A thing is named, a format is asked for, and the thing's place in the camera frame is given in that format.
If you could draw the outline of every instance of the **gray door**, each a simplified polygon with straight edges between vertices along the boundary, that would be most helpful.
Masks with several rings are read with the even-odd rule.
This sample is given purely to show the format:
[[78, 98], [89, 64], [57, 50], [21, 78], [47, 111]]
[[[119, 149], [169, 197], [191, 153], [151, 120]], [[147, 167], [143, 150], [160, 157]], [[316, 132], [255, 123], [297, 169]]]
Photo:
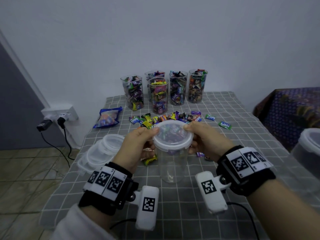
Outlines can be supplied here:
[[[0, 150], [49, 147], [37, 130], [44, 108], [10, 56], [0, 44]], [[64, 136], [53, 124], [43, 132], [54, 146], [64, 146]]]

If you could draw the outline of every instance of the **hand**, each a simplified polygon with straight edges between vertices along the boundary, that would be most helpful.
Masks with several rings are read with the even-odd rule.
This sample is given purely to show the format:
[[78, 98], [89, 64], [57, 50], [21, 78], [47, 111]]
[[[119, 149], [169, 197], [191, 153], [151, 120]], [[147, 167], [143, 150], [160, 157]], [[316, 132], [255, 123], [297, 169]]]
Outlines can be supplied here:
[[150, 158], [155, 155], [153, 151], [143, 151], [143, 149], [156, 148], [151, 139], [158, 132], [158, 127], [153, 129], [141, 127], [130, 132], [124, 138], [120, 150], [112, 161], [134, 174], [141, 158]]
[[223, 154], [234, 147], [232, 141], [206, 123], [192, 121], [183, 128], [194, 133], [190, 154], [203, 152], [206, 157], [217, 162]]

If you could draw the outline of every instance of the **wristband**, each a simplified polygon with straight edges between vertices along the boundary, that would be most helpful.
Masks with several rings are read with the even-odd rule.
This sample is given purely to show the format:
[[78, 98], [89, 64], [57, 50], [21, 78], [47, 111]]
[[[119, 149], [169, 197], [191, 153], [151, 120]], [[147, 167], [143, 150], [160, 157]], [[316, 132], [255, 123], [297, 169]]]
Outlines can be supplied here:
[[113, 162], [104, 165], [100, 171], [94, 171], [84, 185], [85, 192], [78, 206], [94, 206], [104, 214], [114, 215], [138, 189], [139, 183], [131, 177], [132, 173]]
[[249, 196], [264, 182], [275, 179], [269, 169], [273, 165], [252, 147], [235, 146], [219, 160], [217, 175], [222, 175], [230, 189], [238, 194]]

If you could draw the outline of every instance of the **gray checkered tablecloth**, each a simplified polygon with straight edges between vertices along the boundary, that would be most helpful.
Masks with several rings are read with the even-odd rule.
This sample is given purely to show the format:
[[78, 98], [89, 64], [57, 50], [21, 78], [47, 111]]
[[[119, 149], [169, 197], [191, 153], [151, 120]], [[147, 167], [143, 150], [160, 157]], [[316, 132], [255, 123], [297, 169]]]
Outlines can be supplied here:
[[[147, 95], [145, 95], [145, 107], [135, 112], [126, 107], [125, 96], [107, 98], [105, 108], [123, 107], [119, 115], [120, 123], [108, 129], [91, 129], [85, 137], [75, 162], [91, 145], [106, 134], [116, 133], [125, 136], [139, 127], [138, 124], [131, 124], [128, 117], [152, 111], [152, 105], [146, 98]], [[286, 149], [256, 117], [246, 111], [233, 92], [205, 92], [201, 103], [186, 102], [182, 106], [169, 105], [167, 113], [176, 110], [186, 114], [191, 110], [201, 111], [202, 123], [215, 127], [235, 145], [256, 148], [274, 164], [273, 171], [279, 179], [301, 195], [307, 203], [320, 209], [319, 181], [294, 158], [288, 157]], [[206, 114], [215, 116], [216, 121], [204, 119]], [[219, 127], [220, 121], [231, 124], [232, 129]], [[46, 228], [54, 228], [66, 216], [70, 207], [79, 202], [83, 194], [82, 187], [90, 175], [79, 176], [75, 162], [42, 210], [40, 224]], [[229, 206], [225, 213], [219, 215], [211, 215], [207, 211], [194, 176], [202, 171], [211, 171], [216, 175], [217, 165], [202, 158], [199, 159], [195, 155], [189, 156], [187, 162], [186, 177], [177, 184], [169, 184], [160, 179], [157, 161], [147, 167], [142, 163], [138, 166], [133, 179], [139, 183], [139, 188], [150, 185], [160, 189], [156, 227], [152, 232], [143, 232], [135, 229], [134, 222], [123, 223], [114, 228], [118, 236], [123, 239], [256, 239], [250, 218], [242, 208]], [[245, 197], [238, 196], [229, 189], [224, 197], [226, 201], [242, 203], [254, 216]], [[117, 211], [114, 222], [136, 218], [137, 210], [136, 205], [126, 204], [123, 210]], [[268, 239], [255, 216], [254, 219], [260, 239]]]

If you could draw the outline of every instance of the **plastic food container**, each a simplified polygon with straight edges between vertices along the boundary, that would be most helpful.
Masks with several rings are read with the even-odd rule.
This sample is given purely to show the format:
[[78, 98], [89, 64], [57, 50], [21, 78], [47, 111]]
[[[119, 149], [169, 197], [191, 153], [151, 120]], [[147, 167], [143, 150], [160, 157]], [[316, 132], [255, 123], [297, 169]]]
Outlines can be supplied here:
[[167, 120], [159, 123], [160, 132], [153, 137], [163, 181], [176, 183], [184, 179], [188, 150], [193, 133], [183, 129], [184, 122]]
[[151, 95], [149, 90], [149, 79], [153, 77], [165, 77], [165, 74], [166, 74], [165, 72], [159, 71], [159, 70], [152, 70], [145, 73], [149, 102], [151, 102]]
[[170, 77], [170, 103], [182, 105], [186, 98], [188, 72], [173, 71]]
[[108, 134], [92, 145], [87, 152], [77, 162], [78, 173], [84, 175], [91, 174], [95, 169], [100, 169], [110, 162], [118, 153], [125, 138], [118, 134]]
[[190, 70], [188, 101], [190, 103], [200, 103], [202, 101], [202, 93], [205, 88], [205, 81], [208, 75], [207, 70], [194, 69]]
[[298, 144], [290, 153], [314, 177], [320, 180], [320, 129], [309, 128], [302, 131]]
[[127, 106], [136, 111], [144, 107], [142, 77], [130, 75], [121, 77], [124, 94], [127, 97]]
[[[159, 80], [165, 81], [166, 84], [152, 84]], [[153, 112], [157, 115], [162, 115], [168, 110], [168, 88], [168, 79], [164, 77], [154, 77], [149, 79], [149, 90], [153, 104]]]

